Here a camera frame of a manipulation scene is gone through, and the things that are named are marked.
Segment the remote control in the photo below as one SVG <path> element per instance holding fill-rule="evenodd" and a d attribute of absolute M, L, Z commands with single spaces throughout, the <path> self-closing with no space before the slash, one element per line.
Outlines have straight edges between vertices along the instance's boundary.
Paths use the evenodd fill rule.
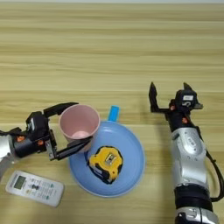
<path fill-rule="evenodd" d="M 14 171 L 5 190 L 56 207 L 60 203 L 64 186 L 60 182 L 24 171 Z"/>

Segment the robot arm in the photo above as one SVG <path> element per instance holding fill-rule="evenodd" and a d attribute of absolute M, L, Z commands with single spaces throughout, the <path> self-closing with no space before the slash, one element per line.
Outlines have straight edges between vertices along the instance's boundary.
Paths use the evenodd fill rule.
<path fill-rule="evenodd" d="M 0 180 L 5 171 L 19 159 L 32 153 L 47 151 L 50 160 L 69 157 L 80 151 L 90 141 L 91 136 L 71 142 L 64 150 L 57 151 L 57 143 L 53 131 L 49 128 L 49 117 L 60 115 L 65 109 L 78 104 L 68 102 L 32 112 L 26 120 L 26 130 L 20 128 L 8 132 L 0 131 Z"/>
<path fill-rule="evenodd" d="M 200 129 L 191 121 L 193 109 L 202 109 L 197 94 L 184 83 L 169 108 L 159 108 L 157 90 L 150 85 L 150 110 L 163 113 L 171 129 L 172 176 L 176 204 L 176 224 L 218 224 L 212 202 L 223 198 L 224 180 L 221 172 L 206 149 Z M 220 196 L 210 198 L 207 184 L 206 156 L 213 163 L 220 181 Z"/>

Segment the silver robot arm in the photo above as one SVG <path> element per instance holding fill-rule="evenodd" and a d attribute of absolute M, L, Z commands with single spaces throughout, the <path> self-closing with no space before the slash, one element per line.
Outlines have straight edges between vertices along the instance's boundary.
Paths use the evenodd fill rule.
<path fill-rule="evenodd" d="M 13 151 L 11 136 L 0 136 L 0 181 L 8 168 L 19 158 Z"/>
<path fill-rule="evenodd" d="M 207 149 L 200 139 L 198 131 L 195 128 L 180 128 L 173 131 L 171 136 L 172 176 L 174 189 L 176 189 L 176 204 L 180 204 L 180 206 L 181 203 L 186 204 L 186 206 L 177 209 L 177 217 L 182 218 L 184 215 L 186 220 L 192 223 L 219 223 L 217 215 L 211 211 L 213 208 L 205 167 Z M 194 193 L 195 198 L 197 197 L 197 204 L 201 204 L 202 207 L 207 207 L 207 209 L 190 206 L 190 201 L 186 201 L 192 200 L 190 199 L 191 196 L 187 195 L 189 193 Z"/>
<path fill-rule="evenodd" d="M 202 140 L 200 129 L 191 121 L 193 109 L 202 109 L 197 93 L 184 83 L 184 89 L 176 93 L 169 108 L 159 108 L 157 90 L 150 85 L 150 111 L 165 114 L 171 129 L 172 176 L 174 184 L 175 224 L 218 224 L 212 202 L 224 196 L 224 180 Z M 211 198 L 207 183 L 205 158 L 208 157 L 220 182 L 220 195 Z"/>

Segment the black cable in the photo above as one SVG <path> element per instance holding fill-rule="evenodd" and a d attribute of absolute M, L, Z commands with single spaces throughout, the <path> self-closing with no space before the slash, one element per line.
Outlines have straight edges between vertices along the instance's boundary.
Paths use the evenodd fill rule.
<path fill-rule="evenodd" d="M 223 176 L 221 174 L 221 171 L 220 171 L 218 165 L 216 164 L 216 160 L 213 159 L 213 157 L 208 152 L 208 150 L 206 151 L 206 156 L 209 158 L 210 162 L 212 163 L 213 168 L 216 171 L 216 174 L 217 174 L 217 177 L 218 177 L 218 180 L 219 180 L 219 183 L 220 183 L 220 194 L 219 194 L 219 196 L 216 197 L 216 198 L 211 198 L 212 202 L 217 202 L 217 201 L 224 198 L 224 179 L 223 179 Z"/>
<path fill-rule="evenodd" d="M 198 131 L 199 133 L 199 137 L 200 139 L 203 141 L 203 138 L 201 136 L 201 133 L 200 133 L 200 127 L 198 126 L 195 126 L 192 121 L 191 121 L 191 118 L 189 115 L 186 115 L 185 114 L 185 117 L 187 118 L 188 122 L 191 123 L 191 125 Z M 218 180 L 219 180 L 219 184 L 220 184 L 220 194 L 218 197 L 215 197 L 215 198 L 211 198 L 211 201 L 212 202 L 217 202 L 221 199 L 224 198 L 224 179 L 223 179 L 223 176 L 221 174 L 221 171 L 220 171 L 220 168 L 219 166 L 216 164 L 216 160 L 213 159 L 213 157 L 211 156 L 211 154 L 208 152 L 208 150 L 206 150 L 206 156 L 208 157 L 208 159 L 210 160 L 210 162 L 212 163 L 213 165 L 213 168 L 215 169 L 215 172 L 216 172 L 216 175 L 218 177 Z"/>

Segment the blue tab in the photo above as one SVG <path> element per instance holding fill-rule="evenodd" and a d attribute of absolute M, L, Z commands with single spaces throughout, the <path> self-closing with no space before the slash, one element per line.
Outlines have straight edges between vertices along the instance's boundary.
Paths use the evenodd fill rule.
<path fill-rule="evenodd" d="M 119 116 L 119 110 L 120 110 L 119 107 L 111 106 L 109 115 L 108 115 L 108 120 L 111 122 L 116 122 Z"/>

